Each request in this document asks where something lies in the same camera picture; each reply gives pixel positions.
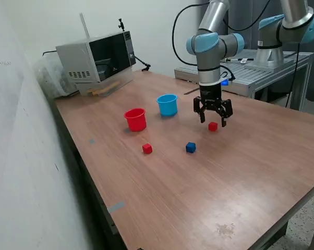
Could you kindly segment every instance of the red cube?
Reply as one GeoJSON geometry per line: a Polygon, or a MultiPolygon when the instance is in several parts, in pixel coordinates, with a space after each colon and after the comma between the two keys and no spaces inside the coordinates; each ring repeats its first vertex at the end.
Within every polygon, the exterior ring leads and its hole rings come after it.
{"type": "Polygon", "coordinates": [[[152,153],[152,146],[149,143],[143,145],[142,148],[143,148],[143,152],[145,154],[151,154],[152,153]]]}
{"type": "Polygon", "coordinates": [[[208,129],[210,131],[216,131],[218,129],[218,124],[216,122],[211,122],[208,125],[208,129]]]}

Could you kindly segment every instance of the red cup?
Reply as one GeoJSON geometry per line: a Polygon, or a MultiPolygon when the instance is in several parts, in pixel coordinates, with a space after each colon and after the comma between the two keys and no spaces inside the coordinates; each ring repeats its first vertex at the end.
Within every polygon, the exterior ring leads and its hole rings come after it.
{"type": "Polygon", "coordinates": [[[145,113],[143,108],[134,108],[125,112],[124,116],[132,132],[142,131],[147,127],[145,113]]]}

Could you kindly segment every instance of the blue cup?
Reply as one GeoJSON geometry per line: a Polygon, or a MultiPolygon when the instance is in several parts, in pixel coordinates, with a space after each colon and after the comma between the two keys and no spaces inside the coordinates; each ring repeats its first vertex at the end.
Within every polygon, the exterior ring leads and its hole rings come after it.
{"type": "Polygon", "coordinates": [[[178,112],[178,96],[167,94],[158,97],[157,102],[162,116],[173,116],[178,112]]]}

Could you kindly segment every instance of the cable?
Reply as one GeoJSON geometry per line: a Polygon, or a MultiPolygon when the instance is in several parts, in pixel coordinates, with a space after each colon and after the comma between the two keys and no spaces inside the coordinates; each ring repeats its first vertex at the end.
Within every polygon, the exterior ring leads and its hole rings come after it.
{"type": "Polygon", "coordinates": [[[231,28],[224,19],[223,19],[223,22],[229,29],[231,29],[233,31],[244,31],[244,30],[247,30],[247,29],[251,28],[253,25],[255,25],[255,23],[261,18],[262,14],[265,12],[265,10],[266,10],[267,6],[269,5],[270,1],[271,0],[267,1],[266,5],[265,5],[264,9],[262,10],[262,12],[260,13],[259,17],[250,26],[248,26],[248,27],[246,27],[244,29],[234,29],[234,28],[231,28]]]}
{"type": "Polygon", "coordinates": [[[42,53],[42,56],[44,56],[44,54],[53,53],[53,52],[57,52],[57,51],[46,51],[46,52],[42,53]]]}
{"type": "Polygon", "coordinates": [[[142,71],[149,71],[149,69],[150,69],[150,67],[151,67],[150,64],[146,64],[144,61],[142,61],[142,60],[141,60],[140,58],[138,58],[137,56],[135,56],[135,58],[136,58],[137,60],[139,60],[139,61],[145,66],[145,68],[142,69],[142,71]]]}
{"type": "Polygon", "coordinates": [[[226,77],[227,75],[228,75],[228,72],[223,71],[222,74],[221,74],[221,77],[223,78],[223,77],[226,77]]]}
{"type": "Polygon", "coordinates": [[[232,73],[232,71],[231,71],[228,67],[226,67],[226,66],[224,66],[224,65],[221,65],[221,68],[226,69],[227,71],[229,71],[229,73],[230,73],[230,75],[231,75],[231,78],[228,79],[229,81],[233,81],[233,80],[236,79],[236,78],[235,78],[235,75],[232,73]]]}
{"type": "Polygon", "coordinates": [[[294,75],[293,75],[291,89],[289,90],[288,99],[287,99],[287,103],[286,103],[285,107],[288,106],[289,98],[291,96],[291,93],[292,93],[292,90],[293,90],[293,86],[294,86],[294,83],[295,83],[296,71],[297,71],[297,66],[298,66],[299,48],[300,48],[300,44],[298,44],[298,46],[297,46],[296,65],[295,65],[295,70],[294,70],[294,75]]]}
{"type": "Polygon", "coordinates": [[[197,64],[190,64],[189,62],[186,62],[186,61],[182,60],[182,59],[179,57],[179,55],[178,55],[178,53],[177,53],[177,51],[176,51],[176,47],[175,47],[175,45],[174,45],[174,31],[175,31],[175,29],[176,29],[176,24],[177,24],[178,18],[179,18],[179,16],[181,15],[181,13],[182,13],[184,10],[188,9],[188,8],[203,6],[203,5],[207,5],[207,4],[209,4],[209,3],[210,3],[210,2],[207,2],[207,3],[204,3],[204,4],[191,4],[191,5],[188,5],[187,7],[183,8],[183,9],[178,13],[178,15],[176,16],[176,19],[174,20],[173,28],[172,28],[172,48],[173,48],[173,52],[174,52],[174,54],[176,55],[176,57],[177,57],[177,58],[179,59],[179,61],[181,61],[183,64],[187,64],[187,65],[190,65],[190,66],[197,66],[197,64]]]}

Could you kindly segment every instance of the tiled floor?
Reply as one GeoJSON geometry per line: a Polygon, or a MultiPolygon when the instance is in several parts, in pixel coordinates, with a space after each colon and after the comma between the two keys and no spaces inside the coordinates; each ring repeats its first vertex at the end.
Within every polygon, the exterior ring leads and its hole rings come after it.
{"type": "MultiPolygon", "coordinates": [[[[284,105],[286,99],[278,101],[284,105]]],[[[306,101],[304,112],[314,114],[314,102],[306,101]]],[[[289,221],[286,236],[269,250],[306,250],[314,233],[314,197],[289,221]]]]}

